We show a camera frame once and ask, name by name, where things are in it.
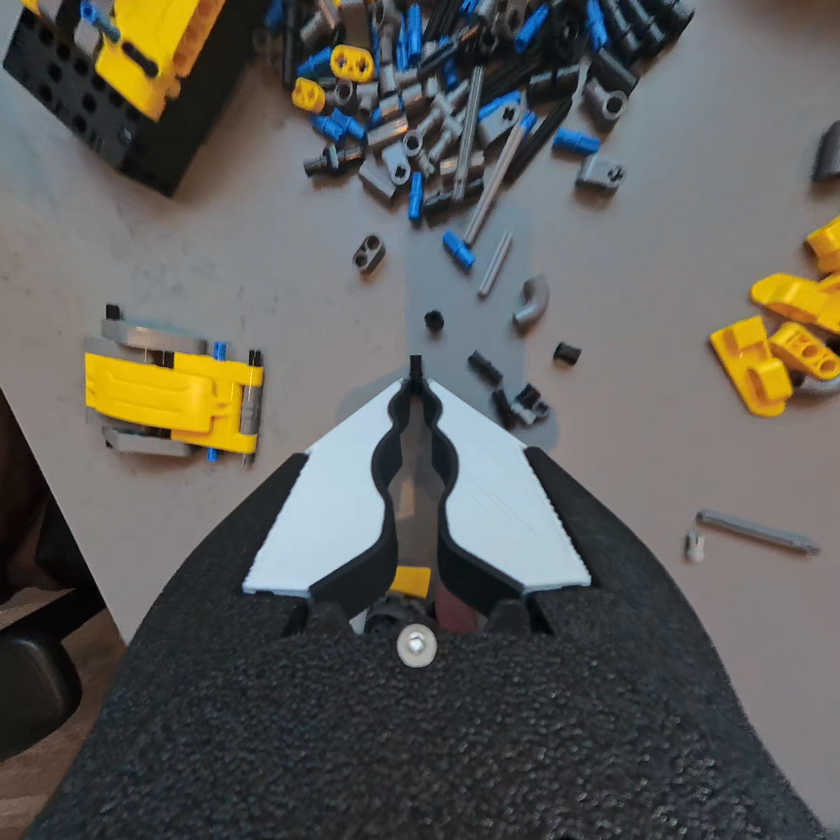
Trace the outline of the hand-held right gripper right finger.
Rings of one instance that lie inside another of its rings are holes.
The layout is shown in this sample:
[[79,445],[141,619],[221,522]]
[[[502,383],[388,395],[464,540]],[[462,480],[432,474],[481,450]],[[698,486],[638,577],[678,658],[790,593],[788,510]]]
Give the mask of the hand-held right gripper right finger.
[[444,483],[437,514],[444,587],[489,616],[500,602],[592,585],[528,447],[434,380],[423,382],[422,401]]

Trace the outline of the scattered black connector pieces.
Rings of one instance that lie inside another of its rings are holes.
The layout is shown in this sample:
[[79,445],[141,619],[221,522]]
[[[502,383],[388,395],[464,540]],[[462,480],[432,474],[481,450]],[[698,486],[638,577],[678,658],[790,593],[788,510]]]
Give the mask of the scattered black connector pieces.
[[[512,317],[514,326],[523,332],[525,328],[536,322],[539,313],[532,308],[522,308]],[[433,333],[439,332],[445,325],[443,315],[438,310],[428,311],[424,315],[427,329]],[[553,352],[553,361],[574,366],[581,357],[582,350],[572,344],[559,342]],[[498,368],[479,351],[474,351],[467,360],[468,366],[479,377],[493,386],[491,401],[496,409],[501,425],[511,430],[516,425],[530,427],[545,421],[550,413],[550,406],[542,399],[541,392],[532,384],[527,383],[511,400],[502,386],[503,376]]]

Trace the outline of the grey desk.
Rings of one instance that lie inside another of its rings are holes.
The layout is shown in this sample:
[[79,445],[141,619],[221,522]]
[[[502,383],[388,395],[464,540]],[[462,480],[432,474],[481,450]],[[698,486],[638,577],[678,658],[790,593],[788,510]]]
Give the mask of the grey desk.
[[[521,438],[625,521],[673,575],[752,724],[822,820],[838,824],[838,398],[749,415],[707,339],[755,314],[751,285],[813,277],[804,238],[838,215],[810,185],[838,118],[838,2],[697,2],[645,73],[604,152],[610,198],[574,188],[577,160],[544,150],[499,195],[458,273],[445,224],[415,230],[357,179],[317,186],[319,138],[253,66],[174,200],[116,175],[2,74],[2,388],[125,642],[184,558],[292,453],[420,353],[490,414],[469,370],[490,357],[553,411]],[[513,244],[487,297],[480,282]],[[370,274],[367,235],[386,254]],[[523,283],[549,307],[511,322]],[[107,302],[266,354],[257,465],[131,458],[87,425],[82,342]],[[444,327],[431,332],[425,313]],[[582,350],[553,361],[559,342]],[[696,520],[711,509],[812,538],[806,555]],[[685,556],[689,530],[706,557]]]

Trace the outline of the grey curved pipe piece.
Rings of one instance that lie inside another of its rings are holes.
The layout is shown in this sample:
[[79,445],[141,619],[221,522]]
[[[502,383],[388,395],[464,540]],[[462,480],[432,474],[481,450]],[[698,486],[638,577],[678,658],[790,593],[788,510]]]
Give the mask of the grey curved pipe piece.
[[512,313],[511,322],[520,333],[529,331],[545,314],[550,303],[550,288],[545,275],[528,278],[521,287],[518,308]]

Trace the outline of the pile of small connector pieces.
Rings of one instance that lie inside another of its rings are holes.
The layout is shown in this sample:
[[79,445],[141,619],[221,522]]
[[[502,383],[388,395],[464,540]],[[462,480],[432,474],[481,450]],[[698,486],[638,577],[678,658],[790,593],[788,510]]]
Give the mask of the pile of small connector pieces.
[[695,16],[687,2],[270,2],[254,50],[323,141],[317,182],[357,174],[383,203],[407,190],[432,223],[502,184],[547,144],[582,158],[579,186],[625,175],[599,158],[650,65]]

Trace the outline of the yellow grey brick assembly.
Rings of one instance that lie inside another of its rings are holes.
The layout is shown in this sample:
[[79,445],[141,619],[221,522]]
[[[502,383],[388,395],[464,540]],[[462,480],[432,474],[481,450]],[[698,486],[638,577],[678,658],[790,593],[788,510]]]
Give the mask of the yellow grey brick assembly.
[[265,356],[228,357],[228,344],[127,319],[107,303],[100,333],[83,344],[86,423],[124,455],[256,462]]

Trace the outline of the short grey axle rod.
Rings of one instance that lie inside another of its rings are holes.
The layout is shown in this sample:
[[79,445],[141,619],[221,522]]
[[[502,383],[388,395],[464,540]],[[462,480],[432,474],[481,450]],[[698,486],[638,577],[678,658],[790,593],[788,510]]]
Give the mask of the short grey axle rod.
[[490,260],[490,263],[486,269],[486,272],[479,284],[479,288],[477,291],[477,297],[481,300],[487,299],[489,294],[491,293],[499,274],[501,273],[502,268],[505,265],[505,262],[508,258],[508,255],[511,251],[511,247],[513,244],[513,233],[512,231],[506,230],[502,237],[500,238],[496,250]]

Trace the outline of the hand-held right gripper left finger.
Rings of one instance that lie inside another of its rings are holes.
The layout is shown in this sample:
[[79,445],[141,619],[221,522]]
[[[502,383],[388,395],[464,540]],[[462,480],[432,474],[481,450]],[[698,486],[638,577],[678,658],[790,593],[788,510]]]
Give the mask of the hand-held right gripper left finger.
[[334,603],[346,616],[386,593],[398,561],[390,485],[410,412],[408,381],[395,381],[304,452],[243,593]]

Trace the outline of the black battery box yellow assembly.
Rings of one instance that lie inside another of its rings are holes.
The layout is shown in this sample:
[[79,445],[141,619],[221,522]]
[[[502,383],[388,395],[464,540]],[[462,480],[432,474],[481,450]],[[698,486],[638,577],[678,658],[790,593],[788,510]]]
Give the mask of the black battery box yellow assembly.
[[114,171],[172,197],[269,2],[21,2],[3,68]]

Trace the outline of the long grey axle rod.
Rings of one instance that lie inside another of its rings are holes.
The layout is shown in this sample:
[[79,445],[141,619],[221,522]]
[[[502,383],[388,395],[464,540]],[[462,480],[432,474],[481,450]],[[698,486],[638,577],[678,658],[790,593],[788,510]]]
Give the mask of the long grey axle rod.
[[806,555],[815,556],[822,552],[822,547],[804,534],[767,526],[732,514],[711,509],[700,509],[696,514],[696,521],[745,538]]

